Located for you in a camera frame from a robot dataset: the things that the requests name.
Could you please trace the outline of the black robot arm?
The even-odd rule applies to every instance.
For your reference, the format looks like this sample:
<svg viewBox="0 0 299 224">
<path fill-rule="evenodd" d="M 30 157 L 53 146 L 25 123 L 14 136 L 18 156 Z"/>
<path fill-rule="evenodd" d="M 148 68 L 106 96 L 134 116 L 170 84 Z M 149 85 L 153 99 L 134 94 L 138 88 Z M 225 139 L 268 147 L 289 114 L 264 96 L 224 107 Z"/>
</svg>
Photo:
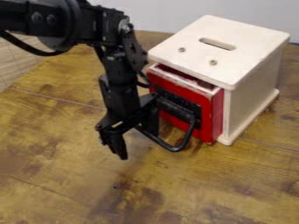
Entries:
<svg viewBox="0 0 299 224">
<path fill-rule="evenodd" d="M 101 143 L 125 160 L 123 133 L 138 126 L 158 128 L 145 121 L 154 97 L 137 93 L 150 82 L 142 73 L 146 51 L 129 16 L 86 0 L 0 0 L 0 38 L 42 57 L 59 55 L 77 44 L 94 49 L 105 69 L 97 83 L 106 107 L 95 131 Z"/>
</svg>

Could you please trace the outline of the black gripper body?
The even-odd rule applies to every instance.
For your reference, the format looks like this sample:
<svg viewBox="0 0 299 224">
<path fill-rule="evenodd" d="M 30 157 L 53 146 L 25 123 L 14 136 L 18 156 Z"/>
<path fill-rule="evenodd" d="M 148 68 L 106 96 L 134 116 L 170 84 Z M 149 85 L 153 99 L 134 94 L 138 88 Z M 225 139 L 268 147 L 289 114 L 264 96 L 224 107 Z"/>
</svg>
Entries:
<svg viewBox="0 0 299 224">
<path fill-rule="evenodd" d="M 145 130 L 145 119 L 156 109 L 156 94 L 138 95 L 136 86 L 113 87 L 98 83 L 106 113 L 95 125 L 99 141 L 107 145 L 110 135 L 123 135 L 130 129 Z"/>
</svg>

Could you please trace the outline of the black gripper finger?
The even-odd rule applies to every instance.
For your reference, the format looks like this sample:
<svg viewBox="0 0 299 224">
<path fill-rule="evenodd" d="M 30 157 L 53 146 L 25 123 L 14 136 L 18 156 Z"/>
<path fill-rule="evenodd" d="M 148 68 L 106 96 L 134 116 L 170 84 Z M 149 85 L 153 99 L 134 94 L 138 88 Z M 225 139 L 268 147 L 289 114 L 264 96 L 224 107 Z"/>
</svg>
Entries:
<svg viewBox="0 0 299 224">
<path fill-rule="evenodd" d="M 121 160 L 126 160 L 126 144 L 121 135 L 110 135 L 106 141 L 107 148 Z"/>
<path fill-rule="evenodd" d="M 144 129 L 153 135 L 158 136 L 158 110 L 152 108 L 144 123 Z"/>
</svg>

